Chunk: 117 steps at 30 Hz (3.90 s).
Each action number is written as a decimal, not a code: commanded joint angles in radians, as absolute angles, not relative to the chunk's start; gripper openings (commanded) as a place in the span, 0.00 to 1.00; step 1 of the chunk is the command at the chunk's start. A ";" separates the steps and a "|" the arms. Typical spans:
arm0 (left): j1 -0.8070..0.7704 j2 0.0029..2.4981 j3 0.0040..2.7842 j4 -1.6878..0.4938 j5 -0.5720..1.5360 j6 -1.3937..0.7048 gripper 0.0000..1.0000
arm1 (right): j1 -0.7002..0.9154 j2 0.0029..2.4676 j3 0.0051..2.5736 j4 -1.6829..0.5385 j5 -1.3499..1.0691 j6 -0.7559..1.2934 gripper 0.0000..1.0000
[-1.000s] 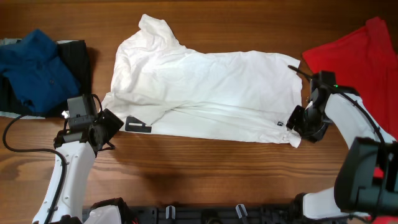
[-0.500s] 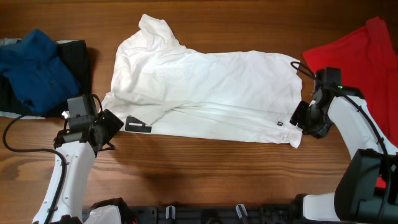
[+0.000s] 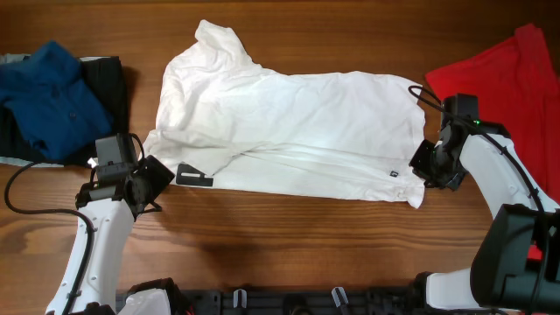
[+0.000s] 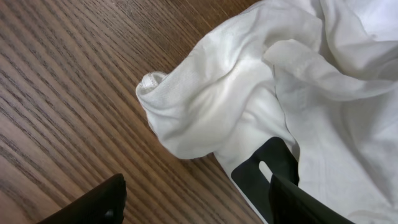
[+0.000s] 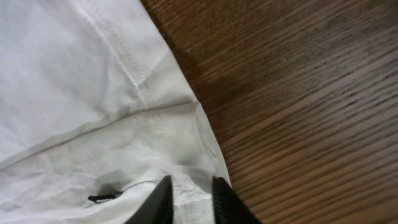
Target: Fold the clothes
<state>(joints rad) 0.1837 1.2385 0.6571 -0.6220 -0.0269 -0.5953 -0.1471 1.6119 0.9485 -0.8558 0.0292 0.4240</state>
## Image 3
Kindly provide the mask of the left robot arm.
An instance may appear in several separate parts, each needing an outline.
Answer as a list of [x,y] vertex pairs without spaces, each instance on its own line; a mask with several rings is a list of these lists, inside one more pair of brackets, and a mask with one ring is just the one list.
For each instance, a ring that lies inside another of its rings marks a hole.
[[76,196],[77,231],[61,284],[48,314],[83,312],[94,303],[113,311],[124,245],[137,218],[160,212],[156,202],[174,174],[153,156],[137,154],[135,134],[95,141],[96,180]]

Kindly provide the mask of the white t-shirt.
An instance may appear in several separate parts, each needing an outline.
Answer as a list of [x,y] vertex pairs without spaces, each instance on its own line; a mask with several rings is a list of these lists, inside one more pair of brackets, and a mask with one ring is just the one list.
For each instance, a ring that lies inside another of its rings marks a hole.
[[164,70],[149,155],[173,171],[193,167],[215,189],[420,207],[410,160],[425,118],[409,79],[278,73],[205,20],[195,39]]

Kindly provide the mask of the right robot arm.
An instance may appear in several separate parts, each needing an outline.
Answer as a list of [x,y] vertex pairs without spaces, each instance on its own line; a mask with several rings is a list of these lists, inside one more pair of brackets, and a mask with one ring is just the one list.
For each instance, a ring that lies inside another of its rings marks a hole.
[[421,142],[409,165],[425,187],[457,190],[472,176],[493,222],[472,265],[424,273],[416,288],[432,312],[559,312],[559,205],[542,192],[505,127],[480,120],[478,100],[456,94],[429,106],[441,114],[437,143]]

